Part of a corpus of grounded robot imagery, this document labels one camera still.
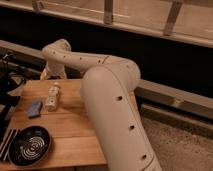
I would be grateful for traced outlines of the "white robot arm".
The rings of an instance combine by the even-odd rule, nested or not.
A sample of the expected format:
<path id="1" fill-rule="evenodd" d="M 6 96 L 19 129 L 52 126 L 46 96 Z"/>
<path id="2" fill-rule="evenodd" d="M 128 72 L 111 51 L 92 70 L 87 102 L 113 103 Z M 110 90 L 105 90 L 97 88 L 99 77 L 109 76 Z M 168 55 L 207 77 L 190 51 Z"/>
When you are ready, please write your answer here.
<path id="1" fill-rule="evenodd" d="M 82 99 L 110 171 L 162 171 L 129 96 L 141 77 L 134 61 L 73 52 L 64 39 L 45 46 L 42 56 L 84 73 Z"/>

